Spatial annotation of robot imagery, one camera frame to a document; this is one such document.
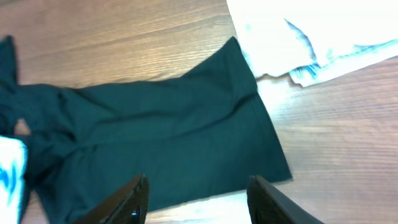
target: wood grain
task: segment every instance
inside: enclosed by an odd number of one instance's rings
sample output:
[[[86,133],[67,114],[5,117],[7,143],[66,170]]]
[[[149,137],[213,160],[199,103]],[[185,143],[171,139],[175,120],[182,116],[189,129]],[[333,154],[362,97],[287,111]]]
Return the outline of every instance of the wood grain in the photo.
[[[19,0],[0,7],[21,84],[82,87],[177,77],[234,35],[224,0]],[[398,58],[308,88],[259,81],[294,181],[277,187],[325,223],[398,223]],[[32,195],[23,223],[46,223]],[[147,223],[250,223],[244,192]]]

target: white fabric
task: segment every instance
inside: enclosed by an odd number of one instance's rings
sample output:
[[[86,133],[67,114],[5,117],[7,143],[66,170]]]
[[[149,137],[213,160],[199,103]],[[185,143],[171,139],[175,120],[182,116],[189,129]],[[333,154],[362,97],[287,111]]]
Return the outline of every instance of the white fabric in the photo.
[[[23,143],[0,136],[0,221],[16,224],[21,218],[21,203],[27,161]]]
[[[227,2],[256,77],[290,72],[308,86],[398,55],[398,13],[391,0]]]

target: wooden surface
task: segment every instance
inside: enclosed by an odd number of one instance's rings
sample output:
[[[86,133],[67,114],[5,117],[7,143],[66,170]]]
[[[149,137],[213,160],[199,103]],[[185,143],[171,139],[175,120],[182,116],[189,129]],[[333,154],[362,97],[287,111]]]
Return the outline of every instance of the wooden surface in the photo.
[[[234,35],[224,0],[3,0],[20,83],[82,87],[177,77]],[[398,223],[398,58],[308,88],[260,92],[294,175],[278,184],[325,223]],[[33,194],[23,223],[46,223]],[[147,223],[250,223],[244,192],[148,214]]]

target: white towel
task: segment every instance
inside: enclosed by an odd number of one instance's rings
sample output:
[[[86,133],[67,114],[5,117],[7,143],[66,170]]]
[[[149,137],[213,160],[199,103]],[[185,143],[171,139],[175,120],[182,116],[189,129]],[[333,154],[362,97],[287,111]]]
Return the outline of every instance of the white towel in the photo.
[[[394,2],[227,0],[255,76],[290,72],[303,86],[398,55]]]
[[[16,139],[0,136],[0,220],[17,224],[21,219],[27,151]]]

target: fabric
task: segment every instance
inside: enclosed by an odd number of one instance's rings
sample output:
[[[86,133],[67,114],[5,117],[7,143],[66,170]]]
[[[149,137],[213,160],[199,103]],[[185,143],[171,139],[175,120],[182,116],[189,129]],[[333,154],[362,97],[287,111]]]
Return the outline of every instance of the fabric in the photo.
[[[0,220],[19,223],[23,213],[23,174],[27,162],[25,145],[0,136]]]
[[[291,178],[234,38],[180,78],[82,89],[17,86],[11,46],[1,44],[0,113],[30,127],[25,179],[50,223],[78,219],[137,174],[150,211],[245,189],[252,174]]]
[[[290,73],[302,86],[398,55],[394,2],[227,0],[255,76]]]

